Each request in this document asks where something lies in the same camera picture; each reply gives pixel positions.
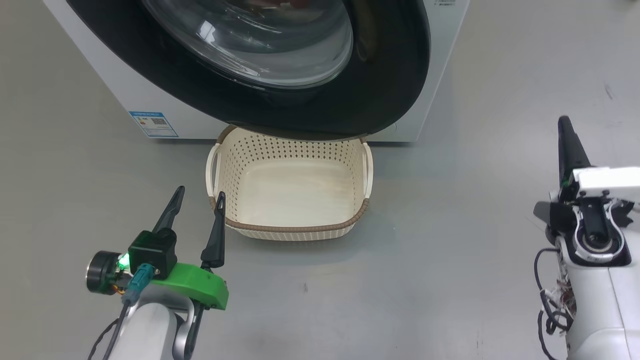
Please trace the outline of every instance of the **gray floor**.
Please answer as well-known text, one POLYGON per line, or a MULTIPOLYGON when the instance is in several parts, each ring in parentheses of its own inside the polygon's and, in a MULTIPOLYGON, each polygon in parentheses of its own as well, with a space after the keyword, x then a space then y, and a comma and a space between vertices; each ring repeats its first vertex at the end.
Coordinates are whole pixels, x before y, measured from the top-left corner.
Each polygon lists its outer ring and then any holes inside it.
MULTIPOLYGON (((543 359, 531 209, 557 184, 556 120, 572 116, 592 162, 640 163, 638 34, 635 1, 473 1, 420 140, 373 149, 353 231, 229 231, 229 306, 207 313, 195 359, 543 359)), ((120 308, 86 291, 88 260, 124 251, 178 185, 177 254, 197 261, 211 143, 147 140, 34 0, 0 2, 0 119, 2 358, 82 359, 120 308)))

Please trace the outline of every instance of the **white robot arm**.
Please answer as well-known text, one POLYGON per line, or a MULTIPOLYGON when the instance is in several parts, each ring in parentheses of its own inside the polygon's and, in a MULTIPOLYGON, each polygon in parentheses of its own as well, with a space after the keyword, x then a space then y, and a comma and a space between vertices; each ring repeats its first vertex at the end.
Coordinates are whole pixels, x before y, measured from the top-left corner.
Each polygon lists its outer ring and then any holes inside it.
POLYGON ((197 335, 202 310, 197 302, 180 293, 149 284, 129 309, 109 358, 189 360, 193 351, 189 333, 191 337, 197 335))
POLYGON ((640 167, 592 167, 568 117, 559 126, 560 190, 534 214, 547 223, 554 246, 536 256, 536 282, 547 333, 566 335, 569 360, 640 359, 640 233, 624 229, 640 200, 640 167), (555 252, 559 279, 552 290, 538 279, 538 258, 555 252))

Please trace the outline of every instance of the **white washing machine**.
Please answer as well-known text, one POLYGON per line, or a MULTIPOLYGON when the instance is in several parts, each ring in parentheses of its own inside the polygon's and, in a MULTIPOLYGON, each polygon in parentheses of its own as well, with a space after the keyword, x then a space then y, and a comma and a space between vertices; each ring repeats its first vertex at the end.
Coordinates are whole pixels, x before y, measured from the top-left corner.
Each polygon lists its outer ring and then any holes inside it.
POLYGON ((468 2, 44 0, 149 137, 389 142, 418 138, 468 2))

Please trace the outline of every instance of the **wires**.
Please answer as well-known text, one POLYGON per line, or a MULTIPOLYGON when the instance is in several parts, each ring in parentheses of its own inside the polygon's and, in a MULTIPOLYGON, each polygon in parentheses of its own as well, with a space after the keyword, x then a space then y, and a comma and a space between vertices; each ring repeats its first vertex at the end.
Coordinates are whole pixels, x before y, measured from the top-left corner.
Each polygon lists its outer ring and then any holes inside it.
POLYGON ((564 308, 564 306, 559 306, 559 304, 557 304, 554 299, 552 299, 554 293, 551 293, 548 290, 544 289, 542 287, 542 284, 540 283, 540 276, 538 275, 538 261, 540 260, 540 256, 543 252, 555 252, 557 254, 560 252, 560 250, 551 247, 544 248, 538 251, 538 253, 536 254, 536 259, 533 261, 533 274, 536 277, 536 284, 538 285, 538 289, 540 291, 540 300, 542 301, 542 309, 540 309, 540 312, 538 313, 538 339, 540 339, 542 351, 549 358, 549 360, 556 360, 551 356, 551 354, 549 354, 547 346, 545 345, 545 339, 542 334, 542 315, 545 313, 547 314, 546 330, 547 334, 549 335, 555 333, 556 329, 569 331, 573 323, 573 318, 571 318, 569 314, 561 310, 564 308), (558 321, 557 318, 559 317, 563 317, 566 320, 566 325, 563 325, 560 323, 560 321, 558 321))
POLYGON ((113 289, 120 295, 124 294, 124 290, 121 290, 118 285, 113 285, 113 289))
POLYGON ((536 254, 536 259, 533 261, 533 274, 536 277, 536 284, 538 285, 538 290, 540 290, 540 300, 542 301, 542 306, 545 312, 547 313, 547 317, 548 317, 547 321, 551 321, 553 325, 553 326, 547 327, 548 329, 547 333, 553 334, 556 328, 561 329, 563 331, 569 331, 569 328, 571 327, 573 320, 569 316, 567 316, 567 314, 560 311, 556 311, 556 313, 561 313, 560 316, 563 316, 567 320, 567 324, 563 325, 558 320, 556 320, 556 317, 554 316, 554 312, 551 310, 551 307, 549 306, 549 304, 553 305, 553 307, 555 307, 556 309, 559 309, 560 307, 553 300, 549 299, 547 291, 542 288, 542 284, 540 283, 540 276, 538 275, 538 261, 540 260, 540 256, 542 255, 543 252, 558 253, 560 252, 560 250, 553 247, 547 247, 547 248, 541 249, 540 251, 538 251, 538 253, 536 254))
POLYGON ((549 350, 547 350, 547 346, 545 345, 545 338, 542 335, 542 315, 544 314, 544 310, 540 310, 538 313, 538 339, 540 339, 540 345, 542 346, 542 352, 545 353, 549 360, 557 360, 551 354, 549 354, 549 350))
POLYGON ((113 331, 111 335, 111 341, 109 341, 109 346, 107 347, 107 351, 104 353, 104 357, 102 360, 108 360, 111 352, 113 351, 113 346, 116 345, 116 340, 118 339, 118 334, 120 334, 120 329, 122 328, 122 322, 124 322, 124 317, 127 314, 127 310, 129 309, 129 300, 125 300, 124 305, 122 306, 122 311, 120 312, 120 317, 118 317, 118 321, 116 323, 116 329, 113 331))
POLYGON ((93 357, 93 355, 95 354, 95 350, 98 348, 98 344, 100 343, 100 341, 102 341, 102 338, 104 337, 104 335, 109 332, 109 330, 111 330, 111 328, 118 323, 118 319, 113 320, 111 322, 111 324, 109 324, 107 326, 106 329, 104 329, 101 333, 100 336, 98 336, 98 340, 95 341, 95 343, 93 344, 93 347, 91 348, 91 352, 89 353, 89 357, 87 357, 87 360, 91 360, 91 358, 93 357))
POLYGON ((111 352, 113 351, 113 345, 115 345, 116 339, 118 338, 118 334, 120 333, 120 329, 122 328, 122 322, 124 321, 124 317, 127 314, 127 309, 128 308, 129 308, 129 302, 127 302, 122 307, 122 311, 120 312, 120 316, 116 320, 113 320, 106 327, 106 329, 104 329, 100 333, 100 336, 98 336, 98 339, 95 340, 95 343, 93 343, 93 347, 91 348, 91 352, 89 352, 89 357, 87 357, 87 360, 92 360, 92 357, 95 354, 95 350, 98 348, 98 344, 102 341, 102 338, 104 337, 104 335, 107 332, 109 332, 109 330, 111 330, 111 328, 115 325, 116 329, 113 331, 113 334, 111 335, 111 340, 109 341, 109 346, 107 347, 107 351, 105 352, 104 357, 102 358, 102 360, 109 359, 109 356, 111 355, 111 352))

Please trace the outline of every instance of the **blue label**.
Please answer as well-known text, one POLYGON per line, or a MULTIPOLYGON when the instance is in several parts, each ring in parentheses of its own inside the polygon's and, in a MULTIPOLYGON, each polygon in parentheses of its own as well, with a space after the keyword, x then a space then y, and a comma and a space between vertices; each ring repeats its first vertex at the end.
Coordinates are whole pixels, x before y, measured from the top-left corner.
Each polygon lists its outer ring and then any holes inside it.
POLYGON ((150 138, 177 138, 169 121, 162 113, 130 111, 131 117, 150 138))

